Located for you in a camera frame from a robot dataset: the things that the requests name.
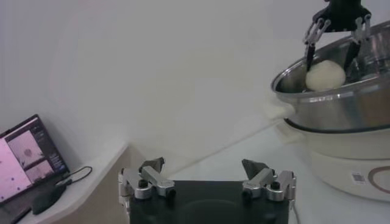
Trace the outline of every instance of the white table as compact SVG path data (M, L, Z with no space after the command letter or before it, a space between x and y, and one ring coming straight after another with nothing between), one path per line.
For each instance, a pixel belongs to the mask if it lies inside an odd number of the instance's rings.
M284 145L274 128L212 155L178 173L172 180L244 180L242 159L266 163L297 175L296 208L302 224L390 223L390 203L339 191L311 172L310 158L302 142Z
M98 158L83 164L81 167L91 166L93 168L93 172L89 176L68 186L61 198L48 210L39 215L33 215L30 212L18 224L52 223L74 212L83 205L127 148L127 144L123 144L122 147L111 148Z

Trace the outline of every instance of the white dough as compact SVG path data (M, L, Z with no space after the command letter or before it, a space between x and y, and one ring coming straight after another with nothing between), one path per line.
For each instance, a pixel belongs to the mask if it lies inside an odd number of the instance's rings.
M313 65L306 75L306 86L313 91L338 88L345 81L346 73L343 68L329 60Z

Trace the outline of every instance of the laptop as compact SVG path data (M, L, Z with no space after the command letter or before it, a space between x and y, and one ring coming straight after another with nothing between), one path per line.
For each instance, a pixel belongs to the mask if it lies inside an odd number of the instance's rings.
M0 134L0 223L15 223L65 173L69 169L37 114Z

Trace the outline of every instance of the sticker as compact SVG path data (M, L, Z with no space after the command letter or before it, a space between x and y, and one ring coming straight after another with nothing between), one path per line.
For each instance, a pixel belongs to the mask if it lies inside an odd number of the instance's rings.
M355 184L366 184L366 178L361 173L352 172L351 176Z

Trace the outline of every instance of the stainless steel bowl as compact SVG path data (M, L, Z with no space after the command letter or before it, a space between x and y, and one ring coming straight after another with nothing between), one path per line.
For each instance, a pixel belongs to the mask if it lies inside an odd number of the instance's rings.
M288 124L319 133L353 133L390 128L390 21L372 28L370 40L347 71L346 83L336 89L306 89L304 58L272 82L277 97L295 108ZM316 52L314 64L332 60L342 67L350 37Z

